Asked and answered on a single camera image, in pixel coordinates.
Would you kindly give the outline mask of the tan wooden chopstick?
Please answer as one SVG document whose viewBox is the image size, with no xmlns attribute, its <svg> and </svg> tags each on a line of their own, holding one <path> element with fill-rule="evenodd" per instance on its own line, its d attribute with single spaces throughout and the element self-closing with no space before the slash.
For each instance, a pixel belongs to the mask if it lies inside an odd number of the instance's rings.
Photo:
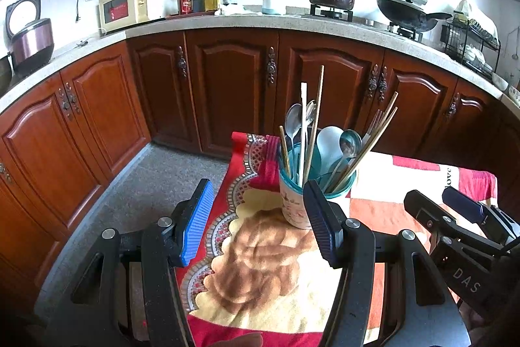
<svg viewBox="0 0 520 347">
<path fill-rule="evenodd" d="M 397 113 L 398 107 L 395 105 L 397 97 L 398 92 L 394 92 L 390 99 L 389 105 L 387 106 L 382 115 L 382 118 L 379 120 L 379 122 L 373 128 L 373 131 L 370 133 L 369 139 L 365 143 L 363 143 L 359 154 L 353 159 L 352 162 L 349 163 L 349 165 L 345 168 L 343 173 L 341 173 L 340 176 L 338 176 L 331 182 L 331 186 L 327 190 L 328 193 L 331 193 L 332 191 L 343 187 L 346 184 L 347 180 L 357 170 L 357 167 L 363 160 L 363 158 L 365 158 L 365 156 L 369 152 L 371 152 L 375 145 L 378 143 L 379 139 L 383 136 L 384 132 L 389 127 L 392 119 Z"/>
</svg>

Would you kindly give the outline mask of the long steel spoon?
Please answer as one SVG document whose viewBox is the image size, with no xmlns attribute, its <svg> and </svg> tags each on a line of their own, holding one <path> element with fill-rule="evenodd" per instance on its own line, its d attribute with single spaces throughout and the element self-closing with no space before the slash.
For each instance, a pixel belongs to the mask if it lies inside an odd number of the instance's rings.
<svg viewBox="0 0 520 347">
<path fill-rule="evenodd" d="M 291 147 L 294 146 L 294 139 L 301 129 L 301 112 L 301 103 L 293 104 L 286 112 L 284 128 L 291 141 Z"/>
</svg>

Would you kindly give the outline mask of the light wooden chopstick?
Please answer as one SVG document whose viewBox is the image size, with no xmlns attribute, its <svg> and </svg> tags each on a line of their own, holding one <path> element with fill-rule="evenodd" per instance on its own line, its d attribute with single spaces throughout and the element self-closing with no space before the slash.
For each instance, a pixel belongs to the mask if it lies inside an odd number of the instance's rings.
<svg viewBox="0 0 520 347">
<path fill-rule="evenodd" d="M 279 136 L 280 136 L 281 151 L 282 151 L 282 158 L 284 161 L 284 167 L 285 167 L 287 176 L 291 177 L 292 176 L 291 164 L 290 164 L 290 160 L 289 160 L 288 148 L 287 148 L 287 143 L 286 143 L 286 133 L 285 133 L 284 127 L 281 125 L 279 126 L 279 133 L 280 133 Z"/>
</svg>

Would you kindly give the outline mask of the pale wooden chopstick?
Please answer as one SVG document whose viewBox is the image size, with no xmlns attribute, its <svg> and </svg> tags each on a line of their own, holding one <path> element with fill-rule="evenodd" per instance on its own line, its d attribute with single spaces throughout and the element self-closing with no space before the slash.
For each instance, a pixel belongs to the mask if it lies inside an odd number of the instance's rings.
<svg viewBox="0 0 520 347">
<path fill-rule="evenodd" d="M 307 83 L 301 82 L 301 150 L 298 172 L 298 185 L 303 186 L 303 173 L 306 153 L 306 133 L 307 133 Z"/>
</svg>

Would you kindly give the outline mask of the steel fork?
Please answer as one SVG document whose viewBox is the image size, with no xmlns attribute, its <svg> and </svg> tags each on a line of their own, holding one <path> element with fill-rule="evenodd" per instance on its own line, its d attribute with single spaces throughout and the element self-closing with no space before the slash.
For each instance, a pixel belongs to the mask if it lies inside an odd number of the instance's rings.
<svg viewBox="0 0 520 347">
<path fill-rule="evenodd" d="M 369 128 L 367 129 L 365 135 L 362 138 L 362 144 L 366 145 L 369 141 L 369 138 L 372 136 L 373 132 L 376 130 L 378 124 L 381 122 L 383 118 L 384 112 L 381 109 L 378 109 L 369 124 Z"/>
</svg>

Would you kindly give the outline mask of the brown wooden chopstick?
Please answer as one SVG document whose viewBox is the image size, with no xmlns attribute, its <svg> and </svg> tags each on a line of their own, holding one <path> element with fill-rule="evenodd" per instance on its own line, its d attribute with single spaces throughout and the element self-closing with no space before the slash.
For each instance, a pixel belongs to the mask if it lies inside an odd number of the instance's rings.
<svg viewBox="0 0 520 347">
<path fill-rule="evenodd" d="M 307 146 L 308 147 L 307 156 L 306 156 L 306 162 L 305 162 L 305 167 L 304 167 L 304 171 L 303 171 L 303 184 L 307 182 L 307 179 L 309 176 L 311 162 L 312 162 L 312 158 L 314 155 L 315 143 L 317 140 L 317 127 L 318 127 L 319 116 L 320 116 L 321 105 L 322 105 L 322 97 L 323 97 L 323 81 L 324 81 L 324 65 L 321 66 L 320 76 L 318 79 L 317 99 L 316 99 L 317 102 L 316 102 L 316 108 L 315 108 L 315 113 L 314 113 L 314 120 L 312 122 L 312 127 L 311 127 L 310 138 L 309 138 L 309 142 L 308 142 L 308 146 Z"/>
</svg>

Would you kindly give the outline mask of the dark wooden kitchen cabinets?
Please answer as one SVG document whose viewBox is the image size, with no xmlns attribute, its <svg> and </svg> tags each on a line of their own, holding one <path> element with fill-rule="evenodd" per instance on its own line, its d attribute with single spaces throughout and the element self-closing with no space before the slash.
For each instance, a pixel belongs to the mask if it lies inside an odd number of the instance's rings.
<svg viewBox="0 0 520 347">
<path fill-rule="evenodd" d="M 148 143 L 227 157 L 231 134 L 272 134 L 299 82 L 323 87 L 322 126 L 365 130 L 398 96 L 378 152 L 477 167 L 519 213 L 519 120 L 472 78 L 423 52 L 255 28 L 119 41 L 1 106 L 1 293 L 31 307 L 57 255 Z"/>
</svg>

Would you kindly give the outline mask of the white utensil holder teal rim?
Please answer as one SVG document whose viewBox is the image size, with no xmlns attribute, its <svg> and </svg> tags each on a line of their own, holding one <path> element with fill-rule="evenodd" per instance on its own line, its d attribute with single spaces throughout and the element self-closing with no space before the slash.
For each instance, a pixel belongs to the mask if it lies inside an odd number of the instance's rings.
<svg viewBox="0 0 520 347">
<path fill-rule="evenodd" d="M 286 221 L 300 229 L 310 229 L 311 224 L 307 217 L 307 212 L 303 201 L 302 187 L 291 179 L 291 173 L 286 172 L 283 151 L 278 147 L 277 161 L 279 164 L 279 190 L 282 197 L 282 213 Z M 321 173 L 322 159 L 317 147 L 314 148 L 313 158 L 308 178 L 316 180 L 320 187 L 326 183 L 331 175 L 330 172 Z M 357 173 L 354 173 L 347 183 L 331 194 L 325 194 L 328 202 L 338 204 L 344 214 L 350 216 L 351 188 L 356 181 Z"/>
</svg>

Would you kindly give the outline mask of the patchwork colourful table blanket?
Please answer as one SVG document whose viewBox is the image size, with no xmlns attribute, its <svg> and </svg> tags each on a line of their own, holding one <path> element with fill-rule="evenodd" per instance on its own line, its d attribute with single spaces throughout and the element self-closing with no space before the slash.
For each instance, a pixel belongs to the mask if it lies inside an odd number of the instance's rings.
<svg viewBox="0 0 520 347">
<path fill-rule="evenodd" d="M 323 260 L 311 231 L 283 216 L 290 194 L 278 183 L 277 138 L 235 132 L 231 141 L 201 246 L 176 273 L 191 334 L 198 346 L 254 332 L 267 346 L 315 346 L 340 273 Z M 428 243 L 428 232 L 405 212 L 405 194 L 417 189 L 439 202 L 448 186 L 486 205 L 497 202 L 491 173 L 373 152 L 338 204 L 372 230 L 410 229 Z"/>
</svg>

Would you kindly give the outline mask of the grey stone countertop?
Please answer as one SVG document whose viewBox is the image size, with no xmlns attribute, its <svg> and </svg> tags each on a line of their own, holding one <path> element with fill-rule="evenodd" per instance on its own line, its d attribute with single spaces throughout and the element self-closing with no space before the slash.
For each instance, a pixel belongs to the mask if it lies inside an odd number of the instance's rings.
<svg viewBox="0 0 520 347">
<path fill-rule="evenodd" d="M 298 32 L 319 33 L 324 35 L 342 37 L 369 43 L 378 47 L 384 47 L 395 52 L 411 56 L 425 61 L 444 71 L 448 71 L 457 77 L 477 86 L 488 93 L 492 98 L 500 101 L 514 116 L 519 116 L 519 106 L 506 94 L 499 91 L 483 77 L 463 67 L 460 63 L 424 44 L 417 43 L 389 31 L 379 30 L 373 26 L 359 25 L 341 20 L 327 20 L 318 18 L 304 18 L 299 16 L 269 16 L 269 15 L 231 15 L 231 16 L 184 16 L 177 19 L 166 19 L 138 25 L 133 28 L 123 29 L 109 35 L 88 42 L 84 47 L 76 47 L 62 53 L 56 59 L 29 77 L 23 79 L 1 97 L 1 110 L 5 111 L 14 102 L 51 77 L 58 71 L 66 68 L 90 54 L 104 47 L 109 47 L 130 38 L 166 33 L 174 31 L 198 30 L 198 29 L 276 29 Z"/>
</svg>

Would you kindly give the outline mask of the black wok pan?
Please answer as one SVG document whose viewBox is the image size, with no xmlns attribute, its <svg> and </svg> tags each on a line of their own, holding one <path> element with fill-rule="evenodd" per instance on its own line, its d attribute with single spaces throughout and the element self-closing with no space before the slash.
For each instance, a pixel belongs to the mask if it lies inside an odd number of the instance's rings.
<svg viewBox="0 0 520 347">
<path fill-rule="evenodd" d="M 376 0 L 381 13 L 391 23 L 418 33 L 431 31 L 440 20 L 451 19 L 447 12 L 425 13 L 417 5 L 402 0 Z"/>
</svg>

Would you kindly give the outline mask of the gas stove burner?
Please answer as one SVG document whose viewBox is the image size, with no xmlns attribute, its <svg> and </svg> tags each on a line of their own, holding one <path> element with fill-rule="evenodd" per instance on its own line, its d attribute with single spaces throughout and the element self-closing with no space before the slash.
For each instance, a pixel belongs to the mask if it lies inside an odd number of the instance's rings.
<svg viewBox="0 0 520 347">
<path fill-rule="evenodd" d="M 309 15 L 320 19 L 335 19 L 345 22 L 353 21 L 353 12 L 351 10 L 338 10 L 317 4 L 311 4 Z"/>
</svg>

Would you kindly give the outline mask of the white kettle jug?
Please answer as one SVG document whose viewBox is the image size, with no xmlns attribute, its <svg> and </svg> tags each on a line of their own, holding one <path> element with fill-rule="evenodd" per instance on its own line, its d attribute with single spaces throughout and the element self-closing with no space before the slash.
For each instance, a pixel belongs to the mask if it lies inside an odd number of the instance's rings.
<svg viewBox="0 0 520 347">
<path fill-rule="evenodd" d="M 263 0 L 262 14 L 285 15 L 286 0 Z"/>
</svg>

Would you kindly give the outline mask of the purple rice cooker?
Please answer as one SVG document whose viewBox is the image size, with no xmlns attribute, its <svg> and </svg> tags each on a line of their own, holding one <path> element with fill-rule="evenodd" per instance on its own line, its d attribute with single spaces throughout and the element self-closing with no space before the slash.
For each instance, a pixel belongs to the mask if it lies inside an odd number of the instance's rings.
<svg viewBox="0 0 520 347">
<path fill-rule="evenodd" d="M 14 73 L 28 77 L 48 64 L 54 51 L 51 20 L 41 17 L 41 0 L 18 0 L 6 8 Z"/>
</svg>

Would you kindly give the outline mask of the cream microwave oven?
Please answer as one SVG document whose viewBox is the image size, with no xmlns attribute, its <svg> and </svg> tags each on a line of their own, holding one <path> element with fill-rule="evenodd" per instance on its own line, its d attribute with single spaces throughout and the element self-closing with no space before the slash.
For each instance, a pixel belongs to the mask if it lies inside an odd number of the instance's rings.
<svg viewBox="0 0 520 347">
<path fill-rule="evenodd" d="M 178 0 L 99 0 L 100 27 L 106 33 L 178 13 Z"/>
</svg>

